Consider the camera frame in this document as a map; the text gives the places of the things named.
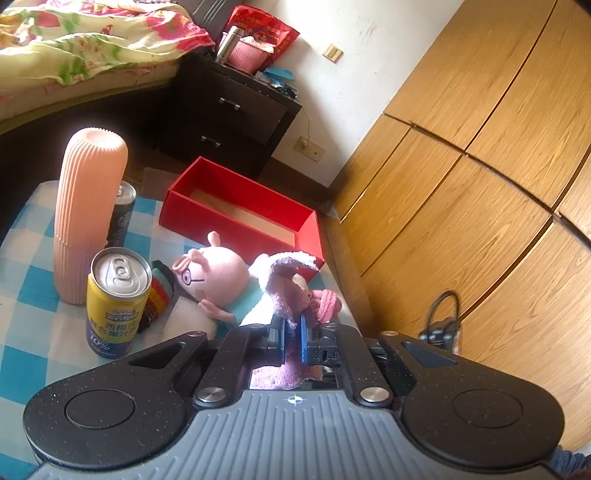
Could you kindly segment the person's right hand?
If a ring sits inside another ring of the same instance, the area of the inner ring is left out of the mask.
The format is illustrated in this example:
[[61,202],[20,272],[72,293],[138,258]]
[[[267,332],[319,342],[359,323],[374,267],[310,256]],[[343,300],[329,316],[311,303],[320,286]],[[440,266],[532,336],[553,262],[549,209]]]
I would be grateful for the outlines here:
[[558,446],[550,461],[550,467],[563,479],[591,480],[591,455],[572,452]]

